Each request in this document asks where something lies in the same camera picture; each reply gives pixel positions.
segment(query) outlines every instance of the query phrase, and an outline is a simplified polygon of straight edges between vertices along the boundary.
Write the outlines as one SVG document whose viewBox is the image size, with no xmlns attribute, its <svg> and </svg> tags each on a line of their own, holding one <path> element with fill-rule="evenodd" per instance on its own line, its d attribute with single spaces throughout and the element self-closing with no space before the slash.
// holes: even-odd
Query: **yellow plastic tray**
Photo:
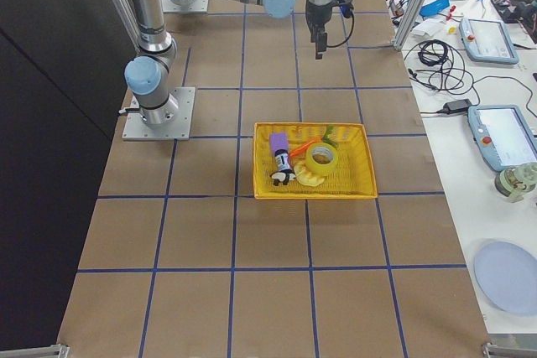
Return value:
<svg viewBox="0 0 537 358">
<path fill-rule="evenodd" d="M 269 135 L 286 132 L 292 150 L 314 136 L 322 136 L 326 127 L 334 127 L 329 136 L 338 144 L 336 170 L 316 187 L 294 180 L 287 186 L 273 185 L 270 175 L 276 168 L 270 152 Z M 253 193 L 256 199 L 374 199 L 378 196 L 368 138 L 357 123 L 256 123 L 253 134 Z"/>
</svg>

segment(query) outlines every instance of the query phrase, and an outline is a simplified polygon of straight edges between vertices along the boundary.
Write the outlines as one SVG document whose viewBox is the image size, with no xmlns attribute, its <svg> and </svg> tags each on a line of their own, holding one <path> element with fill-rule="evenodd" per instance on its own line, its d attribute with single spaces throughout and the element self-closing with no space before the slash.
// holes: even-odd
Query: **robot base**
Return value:
<svg viewBox="0 0 537 358">
<path fill-rule="evenodd" d="M 209 0 L 192 0 L 191 3 L 176 4 L 171 0 L 161 0 L 164 13 L 196 14 L 207 13 Z"/>
<path fill-rule="evenodd" d="M 173 121 L 161 126 L 151 127 L 147 125 L 138 113 L 129 113 L 127 123 L 123 130 L 123 140 L 129 141 L 154 141 L 154 140 L 188 140 L 190 137 L 190 124 L 194 109 L 195 87 L 174 88 L 170 94 L 179 103 L 179 113 Z M 138 108 L 138 101 L 133 97 L 132 108 Z"/>
</svg>

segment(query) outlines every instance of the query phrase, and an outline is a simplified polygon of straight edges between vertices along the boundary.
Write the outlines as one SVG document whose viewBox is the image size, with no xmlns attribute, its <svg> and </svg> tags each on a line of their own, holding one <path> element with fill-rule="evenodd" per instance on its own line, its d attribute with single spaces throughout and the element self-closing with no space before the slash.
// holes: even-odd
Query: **round plate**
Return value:
<svg viewBox="0 0 537 358">
<path fill-rule="evenodd" d="M 500 309 L 512 314 L 537 314 L 537 260 L 508 242 L 484 246 L 473 263 L 479 287 Z"/>
</svg>

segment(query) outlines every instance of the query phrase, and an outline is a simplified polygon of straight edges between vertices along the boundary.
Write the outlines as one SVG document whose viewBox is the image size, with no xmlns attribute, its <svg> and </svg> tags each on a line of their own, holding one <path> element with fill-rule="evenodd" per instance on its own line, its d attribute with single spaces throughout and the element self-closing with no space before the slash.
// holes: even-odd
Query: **white table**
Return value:
<svg viewBox="0 0 537 358">
<path fill-rule="evenodd" d="M 485 0 L 485 13 L 481 2 L 467 0 L 454 2 L 455 17 L 498 19 L 490 0 Z M 458 27 L 456 34 L 448 34 L 447 22 L 435 39 L 440 39 L 459 49 L 476 80 L 485 75 L 512 76 L 534 90 L 535 96 L 529 107 L 537 113 L 537 81 L 532 76 L 537 72 L 537 50 L 535 45 L 517 24 L 509 24 L 511 39 L 516 44 L 533 48 L 517 49 L 520 62 L 517 65 L 496 65 L 470 61 L 461 42 Z M 403 54 L 419 42 L 430 39 L 411 34 L 404 44 Z M 405 64 L 411 69 L 427 68 L 411 52 Z M 530 93 L 514 80 L 486 79 L 476 84 L 482 105 L 518 105 L 530 127 L 537 128 L 537 118 L 525 108 Z M 422 112 L 434 112 L 445 102 L 469 98 L 474 103 L 473 92 L 464 96 L 438 93 L 413 83 L 414 95 Z M 495 308 L 479 288 L 473 274 L 473 260 L 485 243 L 491 240 L 509 241 L 521 246 L 537 257 L 537 192 L 529 194 L 523 201 L 509 203 L 494 187 L 495 173 L 484 163 L 474 143 L 466 116 L 427 117 L 424 124 L 430 140 L 435 162 L 446 192 L 451 214 L 455 222 L 461 248 L 472 277 L 479 307 L 490 334 L 535 334 L 537 317 L 521 317 Z"/>
</svg>

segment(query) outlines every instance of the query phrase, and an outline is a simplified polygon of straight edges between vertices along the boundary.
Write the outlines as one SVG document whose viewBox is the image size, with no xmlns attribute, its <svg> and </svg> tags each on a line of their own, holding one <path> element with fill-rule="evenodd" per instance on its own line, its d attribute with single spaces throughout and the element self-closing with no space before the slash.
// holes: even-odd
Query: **power adapter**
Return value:
<svg viewBox="0 0 537 358">
<path fill-rule="evenodd" d="M 442 109 L 436 111 L 436 113 L 445 113 L 446 115 L 453 115 L 454 113 L 468 112 L 468 108 L 472 106 L 469 99 L 457 100 L 446 102 Z"/>
</svg>

